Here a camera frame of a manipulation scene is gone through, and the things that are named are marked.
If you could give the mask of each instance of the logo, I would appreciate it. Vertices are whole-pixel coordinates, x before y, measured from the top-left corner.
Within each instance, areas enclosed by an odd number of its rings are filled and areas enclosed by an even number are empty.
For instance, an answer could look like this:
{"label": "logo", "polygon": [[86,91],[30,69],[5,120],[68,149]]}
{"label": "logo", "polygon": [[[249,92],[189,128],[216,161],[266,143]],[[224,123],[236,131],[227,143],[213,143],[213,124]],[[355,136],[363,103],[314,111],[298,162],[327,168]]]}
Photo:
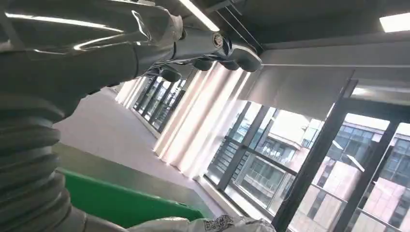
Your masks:
{"label": "logo", "polygon": [[213,35],[213,42],[216,48],[221,48],[223,46],[223,37],[219,33],[214,33]]}

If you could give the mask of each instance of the gray carpet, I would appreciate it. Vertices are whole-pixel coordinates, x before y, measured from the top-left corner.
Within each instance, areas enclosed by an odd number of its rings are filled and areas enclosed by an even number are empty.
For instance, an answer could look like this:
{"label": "gray carpet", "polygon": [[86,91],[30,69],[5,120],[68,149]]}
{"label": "gray carpet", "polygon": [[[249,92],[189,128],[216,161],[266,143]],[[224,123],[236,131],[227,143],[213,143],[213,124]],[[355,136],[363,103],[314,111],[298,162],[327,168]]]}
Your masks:
{"label": "gray carpet", "polygon": [[152,151],[156,138],[131,111],[114,101],[111,90],[105,88],[83,99],[75,113],[55,128],[61,130],[61,143],[190,188],[214,216],[223,214],[198,183],[157,159]]}

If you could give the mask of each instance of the ceiling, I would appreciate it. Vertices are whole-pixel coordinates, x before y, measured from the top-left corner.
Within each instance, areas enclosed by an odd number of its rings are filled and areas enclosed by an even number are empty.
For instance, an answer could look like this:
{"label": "ceiling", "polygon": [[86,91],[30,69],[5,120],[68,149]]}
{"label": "ceiling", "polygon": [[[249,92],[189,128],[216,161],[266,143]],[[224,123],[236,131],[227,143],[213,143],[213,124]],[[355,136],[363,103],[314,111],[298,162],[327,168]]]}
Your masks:
{"label": "ceiling", "polygon": [[[151,1],[181,15],[186,25],[203,27],[178,0]],[[329,45],[332,41],[354,44],[397,40],[383,32],[379,17],[410,12],[410,0],[191,1],[222,31],[258,52],[309,43]],[[410,39],[407,32],[400,32],[399,36],[400,40]]]}

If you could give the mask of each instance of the roller blind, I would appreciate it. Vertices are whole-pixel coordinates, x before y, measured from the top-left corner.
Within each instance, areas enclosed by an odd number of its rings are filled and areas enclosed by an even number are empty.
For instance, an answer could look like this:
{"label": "roller blind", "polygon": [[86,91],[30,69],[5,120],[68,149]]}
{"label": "roller blind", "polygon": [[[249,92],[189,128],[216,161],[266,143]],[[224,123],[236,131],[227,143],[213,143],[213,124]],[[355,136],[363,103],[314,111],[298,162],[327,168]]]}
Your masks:
{"label": "roller blind", "polygon": [[348,69],[268,66],[247,100],[324,120],[351,73]]}

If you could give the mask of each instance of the qr code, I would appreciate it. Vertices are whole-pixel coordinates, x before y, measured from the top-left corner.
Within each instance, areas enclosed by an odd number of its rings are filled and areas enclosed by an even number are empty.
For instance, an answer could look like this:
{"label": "qr code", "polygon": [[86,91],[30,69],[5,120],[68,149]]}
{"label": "qr code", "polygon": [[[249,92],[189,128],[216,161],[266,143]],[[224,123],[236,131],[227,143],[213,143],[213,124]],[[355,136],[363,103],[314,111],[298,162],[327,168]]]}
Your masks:
{"label": "qr code", "polygon": [[204,220],[205,231],[218,232],[234,225],[234,221],[228,215],[222,215],[215,220]]}

